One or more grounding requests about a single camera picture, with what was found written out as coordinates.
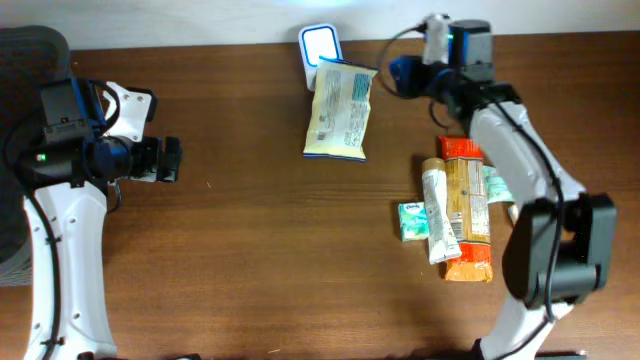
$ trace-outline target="snack bag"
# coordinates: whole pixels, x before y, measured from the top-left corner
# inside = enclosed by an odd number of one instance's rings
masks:
[[[484,158],[469,139],[440,137],[447,173],[447,214],[462,256],[447,260],[445,280],[484,281],[493,278],[489,208]]]
[[[321,58],[304,156],[364,162],[371,82],[377,70]]]

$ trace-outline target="brown cap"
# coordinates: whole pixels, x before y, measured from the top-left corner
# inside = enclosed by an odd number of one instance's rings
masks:
[[[434,169],[444,171],[444,160],[440,158],[431,158],[422,162],[422,172]]]

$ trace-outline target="teal box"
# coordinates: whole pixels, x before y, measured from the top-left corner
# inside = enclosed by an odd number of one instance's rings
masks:
[[[429,238],[429,223],[423,202],[398,205],[402,241]]]

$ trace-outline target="brown tabletop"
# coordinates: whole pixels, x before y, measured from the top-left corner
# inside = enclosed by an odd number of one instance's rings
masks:
[[[372,64],[381,45],[347,42],[343,52]],[[515,85],[546,144],[619,209],[607,287],[545,350],[640,352],[639,49],[638,33],[496,39],[498,77]],[[403,41],[391,56],[420,51]],[[427,100],[395,99],[376,83],[367,163],[310,160],[312,94],[297,44],[80,51],[73,61],[78,76],[152,89],[146,134],[184,147],[177,184],[124,182],[124,204],[105,221],[120,357],[403,357],[468,349],[491,330],[511,231],[500,205],[489,284],[445,282],[423,242],[398,238],[396,205],[421,198],[420,162],[444,134]],[[0,289],[0,358],[22,357],[30,317],[30,288]]]

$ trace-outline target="barcode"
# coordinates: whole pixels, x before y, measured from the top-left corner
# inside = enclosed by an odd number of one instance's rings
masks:
[[[462,231],[462,220],[451,221],[451,229],[453,230],[453,235],[456,237],[456,240],[464,240],[464,232]]]

